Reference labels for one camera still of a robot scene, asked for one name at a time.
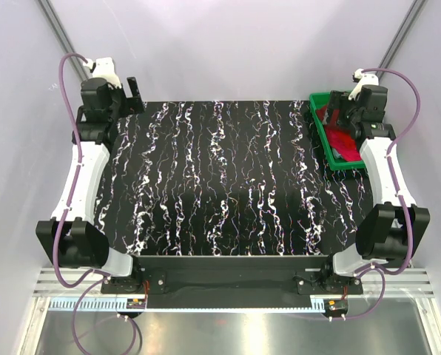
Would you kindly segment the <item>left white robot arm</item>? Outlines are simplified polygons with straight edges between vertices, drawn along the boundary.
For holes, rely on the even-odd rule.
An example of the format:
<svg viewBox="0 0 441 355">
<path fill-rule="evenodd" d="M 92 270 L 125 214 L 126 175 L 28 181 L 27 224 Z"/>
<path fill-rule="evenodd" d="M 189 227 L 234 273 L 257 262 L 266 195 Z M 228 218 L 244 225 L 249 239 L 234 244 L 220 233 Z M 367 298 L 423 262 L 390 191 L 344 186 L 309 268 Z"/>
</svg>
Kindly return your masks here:
<svg viewBox="0 0 441 355">
<path fill-rule="evenodd" d="M 133 258 L 110 247 L 97 230 L 95 198 L 98 186 L 118 136 L 121 118 L 144 112 L 144 103 L 134 77 L 127 79 L 131 97 L 105 78 L 81 83 L 83 104 L 78 108 L 72 134 L 72 160 L 60 201 L 49 220 L 40 220 L 36 236 L 54 266 L 90 268 L 113 277 L 126 292 L 138 291 L 143 274 Z"/>
</svg>

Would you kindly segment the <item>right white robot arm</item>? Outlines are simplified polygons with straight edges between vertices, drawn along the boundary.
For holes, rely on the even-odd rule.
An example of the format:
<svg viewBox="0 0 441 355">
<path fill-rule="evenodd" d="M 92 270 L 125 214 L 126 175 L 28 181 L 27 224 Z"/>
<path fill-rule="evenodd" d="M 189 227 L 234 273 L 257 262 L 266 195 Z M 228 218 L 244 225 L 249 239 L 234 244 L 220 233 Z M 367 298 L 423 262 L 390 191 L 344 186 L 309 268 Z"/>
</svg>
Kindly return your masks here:
<svg viewBox="0 0 441 355">
<path fill-rule="evenodd" d="M 338 122 L 348 128 L 365 164 L 371 185 L 373 208 L 357 227 L 355 244 L 334 254 L 331 268 L 319 278 L 324 291 L 336 293 L 346 277 L 369 269 L 386 274 L 386 263 L 400 261 L 397 274 L 408 267 L 430 222 L 426 208 L 411 196 L 397 158 L 397 136 L 384 123 L 388 90 L 365 84 L 351 100 L 342 100 Z"/>
</svg>

